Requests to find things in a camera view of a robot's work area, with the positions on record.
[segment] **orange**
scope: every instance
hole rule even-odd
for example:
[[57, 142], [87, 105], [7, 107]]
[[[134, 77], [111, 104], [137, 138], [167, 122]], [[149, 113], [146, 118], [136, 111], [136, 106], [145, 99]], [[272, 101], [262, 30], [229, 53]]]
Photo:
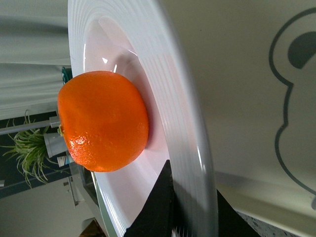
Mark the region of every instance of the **orange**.
[[74, 161], [91, 171], [118, 170], [144, 150], [149, 131], [144, 101], [125, 77], [81, 74], [58, 93], [60, 129]]

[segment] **cartoon outline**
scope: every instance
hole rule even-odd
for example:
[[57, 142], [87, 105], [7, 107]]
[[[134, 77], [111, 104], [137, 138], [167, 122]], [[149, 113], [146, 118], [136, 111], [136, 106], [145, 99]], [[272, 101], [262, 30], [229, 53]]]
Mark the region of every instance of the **cartoon outline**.
[[313, 195], [316, 195], [316, 191], [309, 188], [307, 185], [303, 184], [301, 181], [299, 181], [292, 173], [291, 171], [288, 170], [288, 168], [286, 167], [285, 163], [283, 162], [283, 159], [281, 157], [281, 153], [279, 150], [279, 140], [281, 137], [282, 132], [287, 128], [288, 126], [288, 105], [289, 105], [289, 100], [290, 100], [290, 95], [294, 86], [294, 83], [288, 81], [287, 79], [285, 79], [283, 76], [281, 76], [281, 74], [277, 71], [275, 65], [274, 65], [274, 61], [273, 61], [273, 53], [274, 53], [274, 49], [275, 46], [277, 44], [278, 39], [280, 38], [280, 36], [283, 34], [283, 32], [291, 25], [293, 24], [295, 21], [297, 21], [298, 19], [316, 13], [316, 7], [307, 9], [297, 15], [295, 15], [294, 17], [292, 17], [290, 20], [288, 20], [282, 27], [281, 29], [278, 31], [278, 33], [276, 34], [275, 38], [272, 41], [272, 44], [270, 46], [270, 51], [269, 51], [269, 65], [270, 65], [270, 69], [273, 72], [273, 74], [275, 75], [275, 77], [281, 81], [283, 84], [285, 84], [288, 88], [285, 94], [285, 99], [284, 99], [284, 105], [283, 105], [283, 125], [278, 129], [277, 133], [276, 133], [276, 139], [275, 139], [275, 150], [276, 150], [276, 156], [277, 159], [281, 165], [281, 167], [283, 168], [283, 170], [286, 172], [286, 174], [295, 182], [297, 183], [299, 186], [301, 186], [303, 189], [307, 190], [308, 192], [312, 193]]

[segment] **white curtain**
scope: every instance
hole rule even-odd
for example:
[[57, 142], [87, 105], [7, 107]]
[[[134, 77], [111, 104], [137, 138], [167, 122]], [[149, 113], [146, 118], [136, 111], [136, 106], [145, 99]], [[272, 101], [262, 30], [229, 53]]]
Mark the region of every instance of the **white curtain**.
[[0, 120], [56, 110], [63, 66], [67, 0], [0, 0]]

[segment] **white wall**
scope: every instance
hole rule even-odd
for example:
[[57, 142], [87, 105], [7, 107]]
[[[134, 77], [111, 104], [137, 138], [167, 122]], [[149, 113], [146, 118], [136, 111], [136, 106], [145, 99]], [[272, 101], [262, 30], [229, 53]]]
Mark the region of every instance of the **white wall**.
[[85, 202], [74, 207], [67, 181], [0, 199], [0, 237], [78, 237], [93, 214]]

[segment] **white pot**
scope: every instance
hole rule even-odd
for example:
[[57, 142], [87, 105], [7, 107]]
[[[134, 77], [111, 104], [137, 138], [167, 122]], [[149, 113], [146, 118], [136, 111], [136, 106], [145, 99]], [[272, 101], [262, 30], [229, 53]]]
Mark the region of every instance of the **white pot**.
[[44, 139], [49, 158], [68, 150], [64, 138], [57, 132], [44, 134]]

